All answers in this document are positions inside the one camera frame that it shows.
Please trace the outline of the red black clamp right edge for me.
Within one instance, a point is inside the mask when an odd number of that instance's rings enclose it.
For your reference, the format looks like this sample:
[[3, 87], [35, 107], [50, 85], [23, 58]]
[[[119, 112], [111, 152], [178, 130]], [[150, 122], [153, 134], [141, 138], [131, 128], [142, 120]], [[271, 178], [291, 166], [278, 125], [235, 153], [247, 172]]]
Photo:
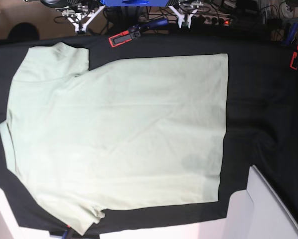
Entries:
[[298, 68], [298, 44], [296, 45], [296, 48], [293, 51], [290, 61], [290, 68], [293, 70], [297, 70]]

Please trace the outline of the white table frame right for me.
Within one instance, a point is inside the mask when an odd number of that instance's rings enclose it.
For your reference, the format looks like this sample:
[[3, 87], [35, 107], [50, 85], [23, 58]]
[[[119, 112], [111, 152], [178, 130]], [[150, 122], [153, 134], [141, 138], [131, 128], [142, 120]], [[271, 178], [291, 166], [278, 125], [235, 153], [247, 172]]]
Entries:
[[230, 197], [224, 239], [298, 239], [298, 223], [256, 166]]

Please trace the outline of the red black clamp top centre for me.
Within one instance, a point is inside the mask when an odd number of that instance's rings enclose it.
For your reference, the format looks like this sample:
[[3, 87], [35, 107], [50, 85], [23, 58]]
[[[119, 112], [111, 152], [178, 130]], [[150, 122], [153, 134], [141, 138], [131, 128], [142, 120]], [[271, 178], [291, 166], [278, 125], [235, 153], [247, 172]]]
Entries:
[[160, 18], [157, 20], [149, 21], [140, 25], [132, 26], [123, 32], [111, 36], [108, 38], [108, 41], [110, 46], [114, 48], [140, 38], [142, 36], [142, 33], [146, 31], [153, 30], [166, 25], [168, 25], [168, 20], [166, 18]]

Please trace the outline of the white table frame left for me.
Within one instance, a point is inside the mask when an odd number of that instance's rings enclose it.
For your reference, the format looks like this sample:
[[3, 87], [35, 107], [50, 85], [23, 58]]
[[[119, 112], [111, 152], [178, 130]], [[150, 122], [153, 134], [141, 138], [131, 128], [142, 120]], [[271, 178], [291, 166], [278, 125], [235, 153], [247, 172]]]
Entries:
[[0, 239], [23, 239], [4, 191], [0, 188]]

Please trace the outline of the black table cloth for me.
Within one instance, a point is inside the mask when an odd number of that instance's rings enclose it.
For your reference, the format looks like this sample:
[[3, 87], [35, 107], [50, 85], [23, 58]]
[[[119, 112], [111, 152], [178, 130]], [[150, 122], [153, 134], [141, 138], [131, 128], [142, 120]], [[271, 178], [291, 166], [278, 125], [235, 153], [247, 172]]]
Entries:
[[[206, 55], [229, 56], [227, 133], [219, 201], [131, 211], [106, 211], [87, 235], [216, 220], [226, 216], [230, 196], [246, 188], [255, 165], [298, 223], [298, 68], [292, 51], [271, 43], [194, 35], [153, 35], [111, 47], [106, 36], [75, 36], [62, 42], [90, 50], [90, 68], [118, 59]], [[0, 123], [6, 118], [9, 87], [28, 49], [52, 46], [58, 39], [0, 46]], [[0, 188], [23, 227], [60, 234], [66, 226], [36, 204], [7, 169], [0, 138]]]

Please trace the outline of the red blue clamp bottom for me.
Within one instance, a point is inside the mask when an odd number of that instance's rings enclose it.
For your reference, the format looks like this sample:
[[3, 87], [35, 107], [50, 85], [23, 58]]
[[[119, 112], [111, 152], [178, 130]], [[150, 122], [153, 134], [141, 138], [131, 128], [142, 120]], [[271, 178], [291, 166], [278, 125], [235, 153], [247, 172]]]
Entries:
[[62, 239], [72, 239], [74, 232], [75, 231], [73, 228], [71, 228], [70, 226], [67, 226], [67, 230], [62, 235]]

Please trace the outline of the white table frame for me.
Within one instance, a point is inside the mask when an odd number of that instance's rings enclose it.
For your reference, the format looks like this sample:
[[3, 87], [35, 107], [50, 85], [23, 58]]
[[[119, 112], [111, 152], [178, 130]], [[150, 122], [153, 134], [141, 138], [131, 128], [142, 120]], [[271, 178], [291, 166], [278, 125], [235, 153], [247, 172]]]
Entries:
[[298, 223], [256, 166], [230, 197], [224, 239], [298, 239]]
[[4, 191], [0, 188], [0, 239], [23, 239]]

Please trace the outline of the black power strip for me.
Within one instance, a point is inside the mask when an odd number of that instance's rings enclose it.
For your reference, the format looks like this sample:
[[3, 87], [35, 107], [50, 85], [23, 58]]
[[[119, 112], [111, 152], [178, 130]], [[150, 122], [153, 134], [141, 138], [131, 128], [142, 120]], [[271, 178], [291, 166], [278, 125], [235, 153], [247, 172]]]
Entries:
[[185, 15], [177, 21], [179, 27], [191, 28], [194, 22], [207, 25], [230, 26], [233, 19], [214, 15]]

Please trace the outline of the light green T-shirt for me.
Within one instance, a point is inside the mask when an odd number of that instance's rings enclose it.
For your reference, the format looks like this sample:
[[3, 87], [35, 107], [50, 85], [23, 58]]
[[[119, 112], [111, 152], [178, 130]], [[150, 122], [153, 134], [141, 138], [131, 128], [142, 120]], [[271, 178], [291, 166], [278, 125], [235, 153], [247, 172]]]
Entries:
[[0, 124], [6, 165], [83, 235], [104, 210], [218, 201], [228, 55], [135, 58], [89, 69], [89, 50], [28, 50]]

